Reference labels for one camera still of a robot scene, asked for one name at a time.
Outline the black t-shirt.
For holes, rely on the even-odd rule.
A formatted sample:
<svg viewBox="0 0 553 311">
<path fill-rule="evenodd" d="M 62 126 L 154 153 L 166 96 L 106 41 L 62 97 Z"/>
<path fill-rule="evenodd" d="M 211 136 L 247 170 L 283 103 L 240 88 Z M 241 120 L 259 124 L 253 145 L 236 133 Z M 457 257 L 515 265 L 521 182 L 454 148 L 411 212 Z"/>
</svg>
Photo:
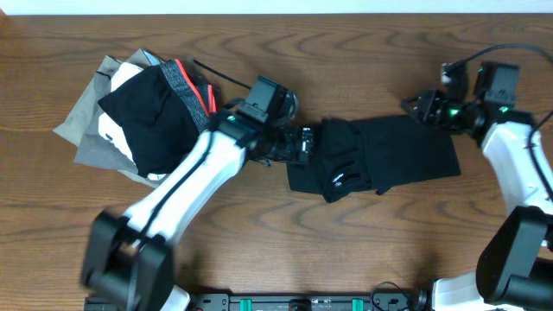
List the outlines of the black t-shirt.
<svg viewBox="0 0 553 311">
<path fill-rule="evenodd" d="M 382 195 L 395 186 L 461 174 L 451 136 L 407 116 L 324 119 L 312 129 L 313 157 L 287 166 L 289 188 L 320 194 L 328 203 L 353 192 Z"/>
</svg>

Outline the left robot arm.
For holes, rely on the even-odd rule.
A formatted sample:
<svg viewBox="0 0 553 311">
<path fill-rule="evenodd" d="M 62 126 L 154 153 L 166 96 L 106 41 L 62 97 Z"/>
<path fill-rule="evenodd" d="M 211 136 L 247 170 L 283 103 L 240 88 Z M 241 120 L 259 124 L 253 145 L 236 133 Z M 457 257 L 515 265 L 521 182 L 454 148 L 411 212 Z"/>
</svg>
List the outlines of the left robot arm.
<svg viewBox="0 0 553 311">
<path fill-rule="evenodd" d="M 248 161 L 306 163 L 311 131 L 290 125 L 296 95 L 264 76 L 246 98 L 214 113 L 194 148 L 164 182 L 122 215 L 92 222 L 80 281 L 105 310 L 184 310 L 174 248 L 213 194 Z"/>
</svg>

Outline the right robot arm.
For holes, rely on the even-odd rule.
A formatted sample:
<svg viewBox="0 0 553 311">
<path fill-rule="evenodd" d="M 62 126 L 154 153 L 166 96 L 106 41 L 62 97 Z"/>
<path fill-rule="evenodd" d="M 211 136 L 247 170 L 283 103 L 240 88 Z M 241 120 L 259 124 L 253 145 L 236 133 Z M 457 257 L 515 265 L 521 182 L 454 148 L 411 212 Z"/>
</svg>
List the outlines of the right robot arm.
<svg viewBox="0 0 553 311">
<path fill-rule="evenodd" d="M 445 64 L 445 91 L 425 90 L 401 103 L 420 125 L 475 140 L 493 167 L 507 211 L 474 272 L 434 281 L 432 310 L 552 308 L 552 262 L 538 255 L 552 246 L 552 171 L 539 123 L 514 108 L 518 77 L 517 66 L 486 61 L 474 100 L 467 101 L 465 63 Z"/>
</svg>

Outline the black shorts with red waistband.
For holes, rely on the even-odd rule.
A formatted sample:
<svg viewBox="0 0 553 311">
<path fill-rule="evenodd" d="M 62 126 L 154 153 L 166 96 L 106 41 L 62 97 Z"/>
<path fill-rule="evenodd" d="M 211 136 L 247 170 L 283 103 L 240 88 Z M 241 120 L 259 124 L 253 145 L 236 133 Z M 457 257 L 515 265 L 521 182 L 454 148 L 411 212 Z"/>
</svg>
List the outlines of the black shorts with red waistband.
<svg viewBox="0 0 553 311">
<path fill-rule="evenodd" d="M 219 88 L 188 63 L 150 66 L 99 100 L 123 130 L 137 174 L 172 173 L 192 150 L 211 114 Z"/>
</svg>

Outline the grey folded garment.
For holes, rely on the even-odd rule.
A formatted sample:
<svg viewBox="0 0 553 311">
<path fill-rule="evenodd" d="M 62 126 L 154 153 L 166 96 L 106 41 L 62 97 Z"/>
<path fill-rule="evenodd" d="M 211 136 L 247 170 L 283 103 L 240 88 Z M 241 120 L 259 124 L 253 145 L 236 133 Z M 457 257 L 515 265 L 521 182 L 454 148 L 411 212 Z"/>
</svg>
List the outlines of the grey folded garment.
<svg viewBox="0 0 553 311">
<path fill-rule="evenodd" d="M 117 170 L 132 180 L 151 187 L 156 187 L 168 177 L 169 174 L 150 174 L 146 178 L 138 175 L 136 164 L 99 134 L 99 116 L 104 113 L 99 106 L 99 100 L 111 93 L 111 77 L 120 65 L 123 62 L 129 62 L 145 69 L 167 61 L 169 60 L 161 60 L 143 49 L 137 50 L 126 61 L 112 56 L 104 58 L 65 122 L 54 130 L 59 136 L 77 146 L 75 162 L 96 168 Z"/>
</svg>

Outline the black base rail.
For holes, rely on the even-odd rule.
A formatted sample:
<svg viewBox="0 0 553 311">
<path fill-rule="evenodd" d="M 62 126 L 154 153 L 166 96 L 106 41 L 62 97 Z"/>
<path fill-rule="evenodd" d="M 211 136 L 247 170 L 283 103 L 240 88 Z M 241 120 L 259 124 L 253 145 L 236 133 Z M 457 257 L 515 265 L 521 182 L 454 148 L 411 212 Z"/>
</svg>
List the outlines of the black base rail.
<svg viewBox="0 0 553 311">
<path fill-rule="evenodd" d="M 423 295 L 385 289 L 369 295 L 194 295 L 187 311 L 420 311 Z"/>
</svg>

